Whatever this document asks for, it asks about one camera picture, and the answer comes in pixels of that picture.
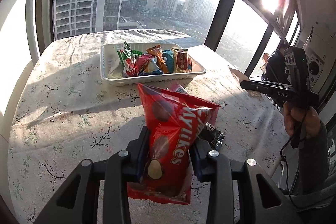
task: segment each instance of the red snack bag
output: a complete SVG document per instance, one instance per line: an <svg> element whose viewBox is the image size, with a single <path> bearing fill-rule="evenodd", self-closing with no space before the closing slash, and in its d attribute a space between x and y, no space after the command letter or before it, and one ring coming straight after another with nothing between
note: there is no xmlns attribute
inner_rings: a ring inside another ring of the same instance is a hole
<svg viewBox="0 0 336 224"><path fill-rule="evenodd" d="M158 203L190 204L188 149L218 105L187 94L138 84L151 131L143 181L128 183L128 196Z"/></svg>

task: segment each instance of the white wall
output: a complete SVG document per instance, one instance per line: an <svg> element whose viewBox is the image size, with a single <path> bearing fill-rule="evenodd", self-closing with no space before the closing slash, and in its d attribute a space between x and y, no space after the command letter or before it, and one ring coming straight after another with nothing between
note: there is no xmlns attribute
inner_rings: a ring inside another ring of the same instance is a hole
<svg viewBox="0 0 336 224"><path fill-rule="evenodd" d="M8 185L8 141L17 103L33 69L26 34L26 0L0 2L0 194L14 212Z"/></svg>

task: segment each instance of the person's hand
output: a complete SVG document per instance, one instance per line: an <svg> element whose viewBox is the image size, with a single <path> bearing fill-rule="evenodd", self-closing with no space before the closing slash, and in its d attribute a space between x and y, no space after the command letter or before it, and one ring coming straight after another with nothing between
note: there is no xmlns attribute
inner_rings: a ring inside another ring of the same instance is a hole
<svg viewBox="0 0 336 224"><path fill-rule="evenodd" d="M305 109L299 107L291 108L290 104L285 102L283 104L283 115L285 130L289 136L292 136L294 134L294 124L296 121L302 122L302 119L305 116ZM309 107L303 125L306 126L307 139L315 137L319 133L321 128L320 118L316 110L312 107Z"/></svg>

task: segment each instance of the snack package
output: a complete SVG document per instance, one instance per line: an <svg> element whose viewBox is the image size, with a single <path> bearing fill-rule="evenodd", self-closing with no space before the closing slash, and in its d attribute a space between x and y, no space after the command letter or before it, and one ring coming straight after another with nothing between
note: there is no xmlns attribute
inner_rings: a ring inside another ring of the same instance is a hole
<svg viewBox="0 0 336 224"><path fill-rule="evenodd" d="M168 73L167 65L165 63L165 60L162 56L162 49L160 44L157 46L151 47L147 49L147 52L151 55L154 55L157 57L157 66L160 68L160 70L163 71L163 73Z"/></svg>
<svg viewBox="0 0 336 224"><path fill-rule="evenodd" d="M162 51L162 56L166 62L168 73L174 72L174 56L172 50Z"/></svg>
<svg viewBox="0 0 336 224"><path fill-rule="evenodd" d="M118 51L120 61L124 67L123 75L124 77L135 76L135 61L141 56L142 52L131 50L130 46L124 42L124 49Z"/></svg>
<svg viewBox="0 0 336 224"><path fill-rule="evenodd" d="M139 56L135 62L135 75L141 76L142 71L147 67L152 59L153 55L151 54L143 54Z"/></svg>
<svg viewBox="0 0 336 224"><path fill-rule="evenodd" d="M190 204L188 149L218 105L197 97L138 84L149 136L141 183L128 183L130 198Z"/></svg>
<svg viewBox="0 0 336 224"><path fill-rule="evenodd" d="M146 75L162 75L163 71L159 69L159 67L156 65L157 63L157 57L152 56L152 59L148 63L147 67L140 72L138 76L146 76Z"/></svg>
<svg viewBox="0 0 336 224"><path fill-rule="evenodd" d="M174 56L174 73L188 72L188 49L171 48Z"/></svg>

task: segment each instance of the white tablecloth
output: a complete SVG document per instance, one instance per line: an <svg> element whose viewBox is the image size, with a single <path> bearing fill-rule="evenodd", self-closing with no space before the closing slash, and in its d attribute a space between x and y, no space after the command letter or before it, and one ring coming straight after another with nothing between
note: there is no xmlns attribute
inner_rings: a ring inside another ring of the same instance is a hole
<svg viewBox="0 0 336 224"><path fill-rule="evenodd" d="M101 45L124 41L195 45L175 31L130 30L60 39L47 47L28 79L10 133L8 179L20 223L35 220L81 160L105 160L138 137L144 113L137 87L114 87L99 74ZM191 47L189 53L207 72L178 82L189 94L221 105L216 123L226 134L221 153L239 161L253 157L272 175L287 140L280 112L265 96L252 98L242 90L228 63L206 46ZM209 186L193 176L188 206L130 199L132 223L205 223ZM235 202L238 214L237 193Z"/></svg>

